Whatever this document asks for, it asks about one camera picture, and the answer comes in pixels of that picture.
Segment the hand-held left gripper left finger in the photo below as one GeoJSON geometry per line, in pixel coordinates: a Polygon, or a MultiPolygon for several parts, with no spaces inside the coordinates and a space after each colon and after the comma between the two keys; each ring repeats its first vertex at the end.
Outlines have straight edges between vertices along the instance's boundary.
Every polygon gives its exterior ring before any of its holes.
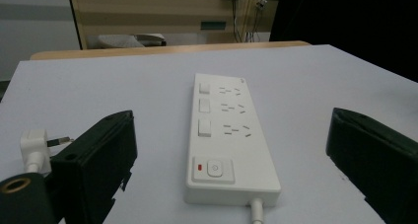
{"type": "Polygon", "coordinates": [[[66,224],[103,224],[137,159],[132,111],[108,115],[50,160],[66,224]]]}

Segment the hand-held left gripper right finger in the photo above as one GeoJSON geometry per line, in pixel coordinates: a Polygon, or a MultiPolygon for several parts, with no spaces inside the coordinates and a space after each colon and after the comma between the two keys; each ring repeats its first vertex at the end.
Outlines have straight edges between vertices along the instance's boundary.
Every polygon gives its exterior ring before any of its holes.
{"type": "Polygon", "coordinates": [[[418,142],[335,108],[325,152],[386,224],[418,224],[418,142]]]}

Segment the white power plug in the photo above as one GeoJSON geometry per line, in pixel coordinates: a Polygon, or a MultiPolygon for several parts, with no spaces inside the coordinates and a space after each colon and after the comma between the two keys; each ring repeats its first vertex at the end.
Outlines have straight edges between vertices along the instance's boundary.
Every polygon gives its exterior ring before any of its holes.
{"type": "Polygon", "coordinates": [[[61,137],[49,140],[45,129],[30,129],[22,133],[20,148],[26,173],[39,173],[42,175],[51,172],[50,148],[54,146],[69,145],[73,142],[70,137],[61,137]]]}

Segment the white power strip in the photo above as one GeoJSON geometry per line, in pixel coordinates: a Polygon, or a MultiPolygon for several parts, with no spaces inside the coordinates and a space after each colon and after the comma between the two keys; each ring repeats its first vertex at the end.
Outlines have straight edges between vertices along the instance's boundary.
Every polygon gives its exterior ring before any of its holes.
{"type": "Polygon", "coordinates": [[[246,79],[194,77],[185,201],[277,203],[281,186],[246,79]]]}

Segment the grey office chair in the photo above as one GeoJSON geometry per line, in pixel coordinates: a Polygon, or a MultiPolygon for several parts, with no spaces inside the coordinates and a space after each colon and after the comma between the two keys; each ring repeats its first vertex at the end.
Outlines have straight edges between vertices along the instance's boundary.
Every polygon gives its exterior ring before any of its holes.
{"type": "Polygon", "coordinates": [[[167,41],[161,34],[97,35],[87,36],[89,48],[132,48],[165,46],[167,41]]]}

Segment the black curtain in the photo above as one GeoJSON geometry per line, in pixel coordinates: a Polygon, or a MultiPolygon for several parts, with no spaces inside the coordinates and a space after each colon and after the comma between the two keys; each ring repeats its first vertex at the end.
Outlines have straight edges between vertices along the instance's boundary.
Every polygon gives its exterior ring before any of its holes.
{"type": "Polygon", "coordinates": [[[331,44],[418,82],[418,0],[279,0],[270,39],[331,44]]]}

